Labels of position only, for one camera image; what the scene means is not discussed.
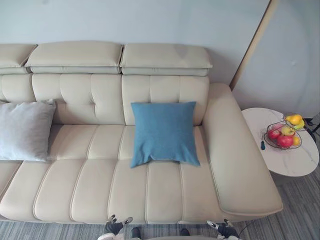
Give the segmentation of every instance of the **white wall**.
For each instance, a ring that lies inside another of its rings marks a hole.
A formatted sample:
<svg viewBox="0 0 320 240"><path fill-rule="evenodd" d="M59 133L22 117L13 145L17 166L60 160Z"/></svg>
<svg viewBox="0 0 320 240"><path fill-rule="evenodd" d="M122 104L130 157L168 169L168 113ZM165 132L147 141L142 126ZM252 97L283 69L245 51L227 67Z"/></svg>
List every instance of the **white wall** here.
<svg viewBox="0 0 320 240"><path fill-rule="evenodd" d="M320 112L319 29L319 0L279 0L233 90L242 109Z"/></svg>
<svg viewBox="0 0 320 240"><path fill-rule="evenodd" d="M0 0L0 43L102 40L208 47L229 84L269 0Z"/></svg>

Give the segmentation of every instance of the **gray carpet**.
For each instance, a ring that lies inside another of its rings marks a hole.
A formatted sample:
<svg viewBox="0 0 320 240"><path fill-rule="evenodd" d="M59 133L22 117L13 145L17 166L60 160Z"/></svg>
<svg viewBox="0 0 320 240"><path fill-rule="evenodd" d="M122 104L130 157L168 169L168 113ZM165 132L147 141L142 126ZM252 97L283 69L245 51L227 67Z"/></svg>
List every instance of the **gray carpet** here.
<svg viewBox="0 0 320 240"><path fill-rule="evenodd" d="M315 134L320 149L319 131ZM311 174L278 187L284 209L274 215L247 222L235 223L243 240L319 240L320 239L320 167ZM130 230L123 229L126 239ZM139 225L143 239L176 236L187 228L191 235L216 237L217 232L207 225ZM96 240L103 233L103 225L57 224L0 221L0 240Z"/></svg>

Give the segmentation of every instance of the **beige leather sofa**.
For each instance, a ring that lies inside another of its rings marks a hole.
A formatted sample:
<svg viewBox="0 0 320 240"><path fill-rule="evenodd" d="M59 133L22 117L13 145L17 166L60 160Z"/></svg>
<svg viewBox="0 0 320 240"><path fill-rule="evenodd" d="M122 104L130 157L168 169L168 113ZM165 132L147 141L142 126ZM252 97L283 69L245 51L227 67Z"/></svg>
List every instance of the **beige leather sofa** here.
<svg viewBox="0 0 320 240"><path fill-rule="evenodd" d="M204 48L77 41L1 45L0 53L1 101L57 103L48 161L0 161L3 220L104 224L116 214L134 223L205 223L282 210L230 88L206 76ZM201 166L131 169L130 103L188 101L196 101Z"/></svg>

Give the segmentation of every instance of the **throw pillow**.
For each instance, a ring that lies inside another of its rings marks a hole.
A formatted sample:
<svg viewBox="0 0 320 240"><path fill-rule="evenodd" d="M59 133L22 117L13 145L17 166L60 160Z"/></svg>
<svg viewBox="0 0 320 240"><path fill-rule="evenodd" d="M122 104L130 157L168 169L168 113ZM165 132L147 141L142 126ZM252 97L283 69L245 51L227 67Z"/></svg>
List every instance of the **throw pillow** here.
<svg viewBox="0 0 320 240"><path fill-rule="evenodd" d="M0 160L46 161L55 109L53 100L0 104Z"/></svg>
<svg viewBox="0 0 320 240"><path fill-rule="evenodd" d="M131 168L150 160L200 166L193 134L196 102L131 103L135 118Z"/></svg>

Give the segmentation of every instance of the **round side table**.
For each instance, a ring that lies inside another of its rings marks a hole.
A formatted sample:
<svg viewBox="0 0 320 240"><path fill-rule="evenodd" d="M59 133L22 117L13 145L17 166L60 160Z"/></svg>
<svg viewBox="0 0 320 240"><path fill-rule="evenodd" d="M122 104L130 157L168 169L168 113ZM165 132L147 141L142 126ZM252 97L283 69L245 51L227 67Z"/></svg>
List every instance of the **round side table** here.
<svg viewBox="0 0 320 240"><path fill-rule="evenodd" d="M308 175L316 169L319 163L319 151L307 131L299 131L302 144L298 148L283 150L265 142L265 150L262 150L261 141L264 141L268 125L282 121L284 115L275 110L259 107L245 109L242 114L276 185L282 185L294 177Z"/></svg>

